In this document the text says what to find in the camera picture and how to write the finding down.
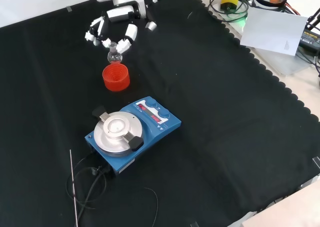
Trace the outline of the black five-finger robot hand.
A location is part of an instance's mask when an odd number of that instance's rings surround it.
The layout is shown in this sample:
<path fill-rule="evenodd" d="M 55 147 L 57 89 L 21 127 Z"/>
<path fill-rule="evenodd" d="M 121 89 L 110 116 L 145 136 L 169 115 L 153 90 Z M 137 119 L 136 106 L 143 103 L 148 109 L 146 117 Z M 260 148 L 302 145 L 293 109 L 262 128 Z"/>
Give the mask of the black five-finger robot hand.
<path fill-rule="evenodd" d="M 85 33 L 84 38 L 87 42 L 93 42 L 95 46 L 102 43 L 105 48 L 111 50 L 112 41 L 108 37 L 109 25 L 121 21 L 129 21 L 123 39 L 121 39 L 116 46 L 117 52 L 123 54 L 132 46 L 138 34 L 138 27 L 133 22 L 134 18 L 135 11 L 131 5 L 108 10 L 91 22 L 89 30 Z"/>

